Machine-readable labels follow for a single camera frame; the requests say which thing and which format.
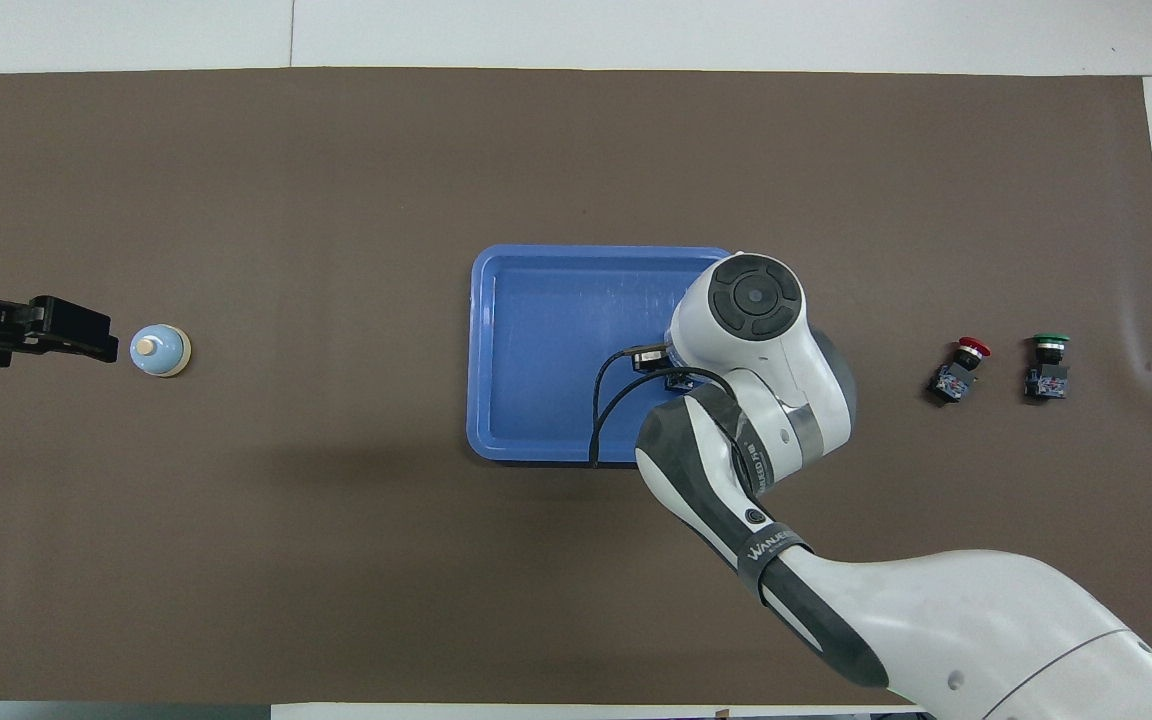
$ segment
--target blue round object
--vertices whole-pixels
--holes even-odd
[[[183,370],[189,361],[189,336],[172,325],[149,325],[141,328],[128,347],[132,364],[146,373],[170,378]]]

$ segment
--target blue plastic tray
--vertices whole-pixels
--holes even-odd
[[[608,355],[660,342],[717,247],[494,245],[473,264],[467,435],[488,460],[584,462],[594,374]],[[617,359],[602,402],[637,376]],[[649,410],[676,393],[635,389],[602,429],[599,456],[632,462]]]

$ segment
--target brown tablecloth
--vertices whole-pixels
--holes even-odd
[[[1152,169],[1135,78],[279,69],[0,76],[0,297],[191,334],[0,370],[0,698],[890,702],[632,470],[467,447],[497,242],[796,268],[855,367],[768,497],[823,555],[1028,553],[1152,643]],[[1071,334],[1028,406],[1025,338]],[[923,396],[960,334],[995,355]]]

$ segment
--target circular button pad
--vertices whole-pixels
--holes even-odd
[[[736,338],[771,340],[799,319],[803,288],[776,260],[734,255],[714,268],[708,310]]]

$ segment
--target white table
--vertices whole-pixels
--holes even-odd
[[[1129,74],[1146,76],[1152,139],[1152,0],[0,0],[0,73],[288,65]],[[275,706],[274,717],[576,720],[718,708],[311,705]]]

